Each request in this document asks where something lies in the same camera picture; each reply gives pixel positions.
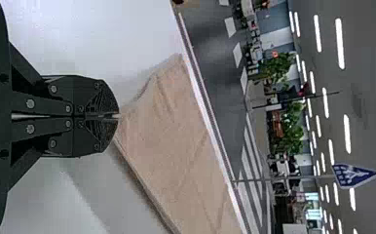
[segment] blue road sign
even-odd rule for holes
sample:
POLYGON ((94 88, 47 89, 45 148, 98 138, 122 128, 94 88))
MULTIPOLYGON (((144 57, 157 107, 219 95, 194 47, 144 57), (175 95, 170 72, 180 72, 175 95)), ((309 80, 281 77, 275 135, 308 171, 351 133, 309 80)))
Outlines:
POLYGON ((376 178, 376 172, 347 164, 332 166, 334 175, 342 189, 359 187, 376 178))

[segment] road marking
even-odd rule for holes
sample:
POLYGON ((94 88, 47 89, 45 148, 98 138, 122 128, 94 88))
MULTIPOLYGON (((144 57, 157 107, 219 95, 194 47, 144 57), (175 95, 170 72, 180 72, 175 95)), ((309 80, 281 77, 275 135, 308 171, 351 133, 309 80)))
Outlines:
POLYGON ((258 152, 258 148, 257 148, 257 144, 256 144, 256 140, 255 140, 254 132, 253 132, 253 130, 252 130, 251 121, 249 120, 249 115, 248 115, 248 113, 245 115, 245 120, 246 120, 246 124, 248 125, 249 131, 250 131, 250 135, 251 135, 251 143, 252 143, 252 147, 254 148, 255 156, 256 156, 256 158, 257 158, 258 168, 259 168, 259 170, 260 170, 260 173, 263 174, 263 166, 262 166, 262 164, 261 164, 260 154, 259 154, 259 152, 258 152))
POLYGON ((353 211, 356 211, 356 192, 353 188, 349 190, 350 194, 350 206, 352 207, 353 211))
POLYGON ((295 22, 295 30, 297 31, 297 36, 300 37, 300 20, 298 18, 298 13, 294 13, 294 22, 295 22))
POLYGON ((339 206, 340 200, 339 200, 339 189, 337 188, 337 183, 333 183, 333 188, 334 188, 334 202, 336 203, 336 206, 339 206))
POLYGON ((320 25, 319 25, 319 16, 314 15, 313 20, 315 22, 315 32, 316 32, 316 44, 318 52, 321 52, 321 36, 320 36, 320 25))
MULTIPOLYGON (((251 158, 251 166, 255 172, 255 177, 260 178, 261 171, 258 171, 257 164, 255 163, 255 152, 251 148, 251 144, 249 142, 249 136, 248 136, 248 130, 245 128, 244 130, 244 139, 245 139, 245 145, 249 153, 249 158, 251 158)), ((263 196, 263 186, 262 182, 258 181, 258 190, 260 191, 260 196, 263 196)))
POLYGON ((246 69, 244 67, 243 74, 241 75, 241 87, 243 88, 244 95, 246 94, 246 85, 248 83, 248 75, 246 74, 246 69))
POLYGON ((322 103, 324 104, 325 118, 328 119, 328 117, 330 117, 330 113, 328 111, 328 96, 327 96, 327 89, 326 88, 322 88, 322 103))
POLYGON ((334 148, 333 148, 333 141, 331 139, 328 140, 328 153, 330 155, 330 164, 331 166, 334 165, 334 148))
POLYGON ((225 21, 225 27, 227 28, 228 37, 232 37, 234 34, 236 34, 236 25, 234 24, 233 18, 227 18, 225 21))
POLYGON ((343 118, 344 122, 344 140, 346 141, 346 151, 351 154, 352 153, 352 141, 351 141, 351 134, 350 134, 350 120, 349 116, 346 114, 343 118))
POLYGON ((337 40, 337 58, 339 61, 339 67, 341 69, 346 68, 344 60, 344 44, 343 44, 343 26, 340 18, 336 19, 336 40, 337 40))
POLYGON ((239 67, 241 59, 243 58, 243 53, 241 52, 240 43, 237 43, 237 46, 234 48, 233 54, 234 54, 234 59, 236 60, 236 66, 239 67))
MULTIPOLYGON (((242 160, 243 160, 243 165, 244 165, 244 170, 245 170, 245 176, 246 178, 253 178, 244 147, 243 147, 242 155, 243 155, 242 160)), ((251 190, 252 200, 254 201, 254 204, 255 204, 255 209, 257 210, 258 219, 260 220, 260 224, 262 225, 263 214, 262 214, 262 209, 261 209, 260 196, 258 196, 258 193, 257 193, 257 186, 255 186, 254 182, 251 182, 249 183, 249 188, 251 190)))
POLYGON ((268 189, 269 186, 272 186, 271 182, 266 183, 266 194, 267 194, 267 234, 271 234, 271 196, 270 196, 270 190, 268 189))
MULTIPOLYGON (((241 172, 240 172, 240 179, 244 179, 243 174, 241 172)), ((245 183, 243 182, 239 184, 239 193, 240 193, 241 200, 243 201, 243 207, 245 211, 246 220, 248 220, 248 223, 249 223, 249 229, 251 233, 259 234, 260 231, 257 227, 256 219, 254 218, 254 212, 252 211, 248 194, 246 193, 245 183)))

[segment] screw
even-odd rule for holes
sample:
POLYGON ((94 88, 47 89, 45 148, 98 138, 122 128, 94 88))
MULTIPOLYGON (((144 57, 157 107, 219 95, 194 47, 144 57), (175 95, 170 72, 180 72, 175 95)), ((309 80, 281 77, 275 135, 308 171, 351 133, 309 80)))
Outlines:
POLYGON ((56 93, 57 92, 57 87, 56 86, 51 86, 51 91, 52 93, 56 93))
POLYGON ((70 128, 70 126, 72 126, 72 122, 70 122, 70 120, 66 120, 65 124, 66 128, 70 128))
POLYGON ((27 125, 26 131, 28 134, 32 135, 34 133, 34 125, 27 125))
POLYGON ((27 105, 27 108, 29 109, 33 109, 34 108, 34 100, 33 99, 28 99, 27 102, 26 102, 26 105, 27 105))
POLYGON ((79 121, 78 125, 79 125, 79 128, 81 129, 85 127, 85 123, 83 121, 79 121))
POLYGON ((56 147, 56 140, 51 139, 50 146, 51 146, 51 148, 55 148, 56 147))
POLYGON ((84 109, 85 109, 85 107, 83 105, 79 105, 78 106, 78 111, 79 112, 81 112, 81 113, 84 112, 84 109))

